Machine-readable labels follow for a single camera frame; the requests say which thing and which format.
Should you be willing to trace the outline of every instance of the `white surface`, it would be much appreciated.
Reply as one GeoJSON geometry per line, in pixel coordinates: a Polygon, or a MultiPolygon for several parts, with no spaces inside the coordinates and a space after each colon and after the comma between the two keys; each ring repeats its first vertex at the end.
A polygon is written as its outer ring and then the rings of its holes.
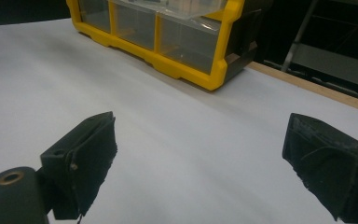
{"type": "Polygon", "coordinates": [[[118,154],[82,223],[336,223],[282,159],[283,139],[292,112],[358,139],[357,109],[250,69],[202,91],[69,20],[0,26],[0,172],[39,168],[110,110],[118,154]]]}

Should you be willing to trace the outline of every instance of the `screw hole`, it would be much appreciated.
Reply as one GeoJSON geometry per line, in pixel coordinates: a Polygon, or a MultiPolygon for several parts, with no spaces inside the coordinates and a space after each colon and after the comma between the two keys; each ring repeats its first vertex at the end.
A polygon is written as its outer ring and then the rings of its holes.
{"type": "Polygon", "coordinates": [[[0,178],[0,185],[10,185],[16,183],[17,181],[21,180],[24,177],[24,173],[21,171],[14,171],[3,175],[0,178]]]}

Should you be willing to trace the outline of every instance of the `yellow plastic frame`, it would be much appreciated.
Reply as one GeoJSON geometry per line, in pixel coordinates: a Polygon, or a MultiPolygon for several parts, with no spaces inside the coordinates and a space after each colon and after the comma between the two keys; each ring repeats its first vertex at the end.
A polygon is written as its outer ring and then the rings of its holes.
{"type": "Polygon", "coordinates": [[[160,17],[156,14],[155,24],[155,43],[154,49],[144,49],[140,46],[132,44],[124,39],[116,36],[116,28],[114,23],[114,7],[115,3],[108,2],[109,16],[110,16],[110,30],[111,33],[99,30],[81,20],[80,8],[78,0],[66,0],[69,7],[72,22],[75,28],[93,39],[95,42],[106,46],[123,49],[133,55],[136,55],[146,62],[153,65],[159,72],[166,74],[173,78],[183,78],[191,81],[209,91],[215,90],[224,84],[227,63],[225,60],[225,53],[228,39],[231,32],[232,23],[236,21],[242,12],[245,0],[227,0],[226,7],[214,14],[207,15],[207,17],[221,21],[219,36],[217,38],[216,49],[213,57],[212,70],[210,74],[205,74],[197,69],[189,67],[185,64],[179,63],[175,60],[164,57],[158,53],[159,42],[159,23],[160,17]]]}

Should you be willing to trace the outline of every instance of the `wooden edge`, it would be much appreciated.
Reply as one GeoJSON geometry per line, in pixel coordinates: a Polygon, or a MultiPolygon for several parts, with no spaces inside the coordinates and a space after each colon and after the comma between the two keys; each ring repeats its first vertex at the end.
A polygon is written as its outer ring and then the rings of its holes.
{"type": "Polygon", "coordinates": [[[352,106],[352,107],[355,107],[358,109],[358,99],[355,97],[349,96],[347,94],[344,94],[342,92],[333,91],[331,89],[328,89],[328,88],[320,86],[318,84],[309,82],[309,81],[301,79],[299,77],[291,76],[289,74],[286,74],[286,73],[276,70],[274,68],[265,66],[264,64],[261,64],[261,63],[252,62],[248,65],[248,67],[254,69],[255,71],[261,72],[263,74],[266,74],[271,77],[275,77],[282,81],[296,85],[296,86],[298,86],[302,89],[305,89],[307,91],[313,91],[317,94],[320,94],[322,96],[328,97],[335,101],[341,102],[342,104],[349,105],[349,106],[352,106]]]}

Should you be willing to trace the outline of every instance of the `yellow storage organizer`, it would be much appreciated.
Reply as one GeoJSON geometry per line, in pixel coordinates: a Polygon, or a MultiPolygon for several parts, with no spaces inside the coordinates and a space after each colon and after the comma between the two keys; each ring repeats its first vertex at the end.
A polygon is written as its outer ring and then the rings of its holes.
{"type": "Polygon", "coordinates": [[[253,60],[258,27],[272,4],[272,0],[224,0],[217,3],[222,9],[200,16],[202,4],[223,0],[66,1],[79,32],[210,91],[253,60]],[[155,5],[178,10],[158,10],[155,5]]]}

